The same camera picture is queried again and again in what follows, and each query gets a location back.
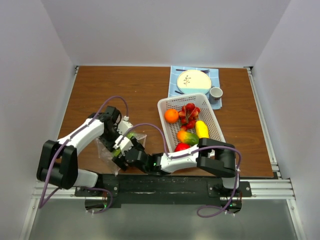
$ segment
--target white cup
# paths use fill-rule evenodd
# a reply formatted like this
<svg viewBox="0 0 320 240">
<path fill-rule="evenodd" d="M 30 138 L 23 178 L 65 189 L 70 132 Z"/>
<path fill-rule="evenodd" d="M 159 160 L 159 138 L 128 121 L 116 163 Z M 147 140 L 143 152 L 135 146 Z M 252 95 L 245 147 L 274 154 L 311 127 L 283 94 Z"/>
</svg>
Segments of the white cup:
<svg viewBox="0 0 320 240">
<path fill-rule="evenodd" d="M 209 102 L 211 104 L 216 104 L 220 100 L 223 94 L 224 92 L 221 90 L 220 87 L 214 86 L 209 91 Z"/>
</svg>

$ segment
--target brown tabletop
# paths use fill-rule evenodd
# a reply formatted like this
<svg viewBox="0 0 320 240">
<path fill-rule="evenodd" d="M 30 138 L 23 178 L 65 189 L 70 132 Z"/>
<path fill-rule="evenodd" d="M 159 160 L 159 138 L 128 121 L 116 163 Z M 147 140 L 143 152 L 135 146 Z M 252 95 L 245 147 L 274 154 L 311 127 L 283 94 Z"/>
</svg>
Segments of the brown tabletop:
<svg viewBox="0 0 320 240">
<path fill-rule="evenodd" d="M 59 138 L 71 133 L 85 119 L 95 113 L 109 97 L 120 95 L 129 106 L 130 122 L 151 123 L 162 128 L 157 103 L 168 96 L 170 67 L 127 67 L 127 66 L 81 66 L 79 68 L 70 100 L 65 112 Z M 241 151 L 242 177 L 273 177 L 267 147 L 260 124 L 247 70 L 244 68 L 219 68 L 219 79 L 223 90 L 222 108 L 214 114 L 227 143 Z M 109 105 L 126 112 L 119 99 Z M 164 151 L 159 132 L 152 127 L 137 128 L 147 134 L 147 153 Z M 81 169 L 98 173 L 110 173 L 108 166 L 98 158 L 96 145 L 90 143 L 78 156 Z M 141 173 L 132 168 L 125 173 Z M 189 168 L 174 174 L 209 176 L 199 169 Z"/>
</svg>

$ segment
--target yellow squash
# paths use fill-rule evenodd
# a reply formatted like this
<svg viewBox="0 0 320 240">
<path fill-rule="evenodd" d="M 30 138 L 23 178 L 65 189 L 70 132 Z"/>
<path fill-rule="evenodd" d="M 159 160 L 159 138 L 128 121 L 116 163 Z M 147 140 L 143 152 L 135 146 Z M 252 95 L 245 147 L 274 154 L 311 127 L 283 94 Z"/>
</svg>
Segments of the yellow squash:
<svg viewBox="0 0 320 240">
<path fill-rule="evenodd" d="M 209 131 L 207 125 L 204 123 L 204 121 L 198 120 L 195 123 L 195 132 L 196 135 L 201 138 L 209 138 Z"/>
</svg>

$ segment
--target plate with plant design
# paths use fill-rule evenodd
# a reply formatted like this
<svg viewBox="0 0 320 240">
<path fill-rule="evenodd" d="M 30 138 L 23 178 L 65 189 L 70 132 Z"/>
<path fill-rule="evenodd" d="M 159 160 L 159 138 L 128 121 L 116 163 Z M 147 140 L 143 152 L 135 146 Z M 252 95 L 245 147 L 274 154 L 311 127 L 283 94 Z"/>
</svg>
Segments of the plate with plant design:
<svg viewBox="0 0 320 240">
<path fill-rule="evenodd" d="M 212 86 L 207 74 L 194 69 L 182 72 L 176 80 L 176 85 L 184 94 L 206 94 Z"/>
</svg>

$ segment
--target white basket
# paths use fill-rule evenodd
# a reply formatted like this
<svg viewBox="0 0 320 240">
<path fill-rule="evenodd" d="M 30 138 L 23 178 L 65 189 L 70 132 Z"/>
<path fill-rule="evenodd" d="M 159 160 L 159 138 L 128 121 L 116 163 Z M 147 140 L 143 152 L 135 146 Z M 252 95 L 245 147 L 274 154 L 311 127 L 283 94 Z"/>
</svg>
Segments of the white basket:
<svg viewBox="0 0 320 240">
<path fill-rule="evenodd" d="M 181 96 L 164 98 L 158 102 L 158 111 L 169 151 L 173 152 L 179 143 L 177 133 L 180 131 L 181 123 L 180 121 L 176 123 L 168 123 L 164 118 L 165 112 L 168 109 L 176 109 L 177 111 L 180 111 L 182 106 L 188 103 L 193 103 L 196 107 L 201 109 L 201 112 L 199 113 L 199 119 L 204 121 L 208 126 L 210 138 L 225 142 L 224 135 L 222 134 L 219 123 L 207 96 L 203 93 L 184 94 Z M 196 133 L 194 128 L 189 129 L 188 131 L 193 134 Z"/>
</svg>

